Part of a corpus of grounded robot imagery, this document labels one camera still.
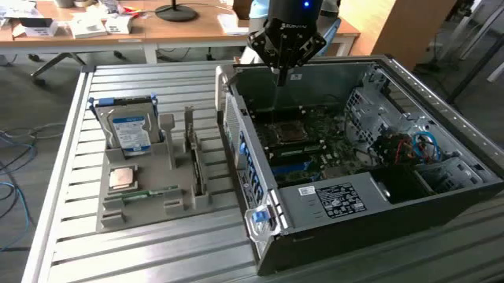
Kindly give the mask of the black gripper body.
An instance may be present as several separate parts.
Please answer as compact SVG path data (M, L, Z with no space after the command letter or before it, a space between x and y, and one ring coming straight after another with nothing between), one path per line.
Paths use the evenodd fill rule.
M321 1L270 1L265 28L275 38L282 40L282 61L286 39L297 32L311 35L317 30Z

